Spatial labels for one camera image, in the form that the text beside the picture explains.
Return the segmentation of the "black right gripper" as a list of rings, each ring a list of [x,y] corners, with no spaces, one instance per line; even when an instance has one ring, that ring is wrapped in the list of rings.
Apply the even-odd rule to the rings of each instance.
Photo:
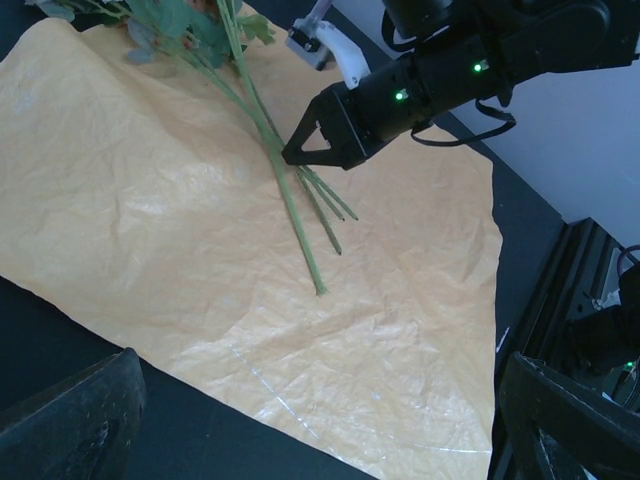
[[[311,137],[319,133],[327,146],[311,148]],[[345,86],[333,84],[309,104],[283,148],[282,156],[292,166],[328,166],[350,170],[388,145],[366,125],[355,97]]]

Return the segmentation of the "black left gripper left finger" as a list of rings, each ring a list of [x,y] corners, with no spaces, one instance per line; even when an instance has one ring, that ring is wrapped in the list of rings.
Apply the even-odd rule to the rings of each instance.
[[[122,479],[145,403],[131,348],[68,377],[1,413],[1,477]]]

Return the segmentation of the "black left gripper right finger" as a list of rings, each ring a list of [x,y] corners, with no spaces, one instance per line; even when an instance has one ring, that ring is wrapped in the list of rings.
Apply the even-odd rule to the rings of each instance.
[[[637,479],[639,415],[514,353],[500,412],[523,479]]]

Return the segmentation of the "pastel artificial flower bunch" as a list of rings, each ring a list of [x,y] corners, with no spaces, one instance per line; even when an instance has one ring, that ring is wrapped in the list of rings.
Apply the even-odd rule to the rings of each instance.
[[[27,1],[42,16],[46,76],[34,174],[73,250],[92,242],[124,286],[175,283],[216,295],[326,285],[298,199],[351,215],[311,169],[289,167],[249,71],[274,31],[237,1]],[[294,260],[281,227],[303,252]]]

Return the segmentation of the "orange wrapping paper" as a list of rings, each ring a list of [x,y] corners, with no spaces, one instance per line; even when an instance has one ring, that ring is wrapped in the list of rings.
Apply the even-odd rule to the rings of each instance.
[[[483,479],[502,237],[493,165],[401,137],[293,192],[249,117],[122,29],[29,28],[1,64],[1,273],[101,337],[380,479]]]

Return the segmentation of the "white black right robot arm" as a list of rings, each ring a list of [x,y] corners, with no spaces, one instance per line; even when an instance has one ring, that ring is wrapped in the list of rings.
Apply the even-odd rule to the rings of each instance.
[[[433,120],[467,102],[512,129],[516,85],[545,73],[631,65],[639,5],[616,1],[389,1],[381,33],[396,58],[371,69],[361,48],[325,20],[317,2],[287,45],[342,81],[309,104],[283,149],[292,166],[361,165],[403,133],[420,141]]]

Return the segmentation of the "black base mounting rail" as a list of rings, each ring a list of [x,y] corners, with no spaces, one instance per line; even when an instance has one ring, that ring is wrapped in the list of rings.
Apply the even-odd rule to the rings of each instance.
[[[517,352],[639,409],[639,246],[592,219],[563,228],[513,337]]]

